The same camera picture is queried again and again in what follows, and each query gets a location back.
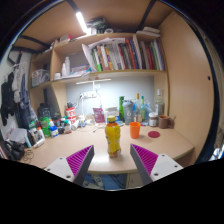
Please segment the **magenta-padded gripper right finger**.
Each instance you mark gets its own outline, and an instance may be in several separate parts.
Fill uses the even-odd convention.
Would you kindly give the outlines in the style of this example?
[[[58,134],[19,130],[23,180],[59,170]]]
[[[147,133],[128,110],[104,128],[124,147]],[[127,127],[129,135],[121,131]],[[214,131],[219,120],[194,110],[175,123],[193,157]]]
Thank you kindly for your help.
[[[182,166],[167,154],[157,155],[135,144],[130,145],[130,154],[143,185],[150,184],[182,169]]]

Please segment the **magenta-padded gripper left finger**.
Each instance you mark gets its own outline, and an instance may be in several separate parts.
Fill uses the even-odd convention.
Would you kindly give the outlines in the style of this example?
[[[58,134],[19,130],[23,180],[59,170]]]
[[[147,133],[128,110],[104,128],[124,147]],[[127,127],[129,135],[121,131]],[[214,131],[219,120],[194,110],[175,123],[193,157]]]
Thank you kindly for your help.
[[[82,186],[93,156],[94,146],[90,145],[67,158],[59,157],[45,171]]]

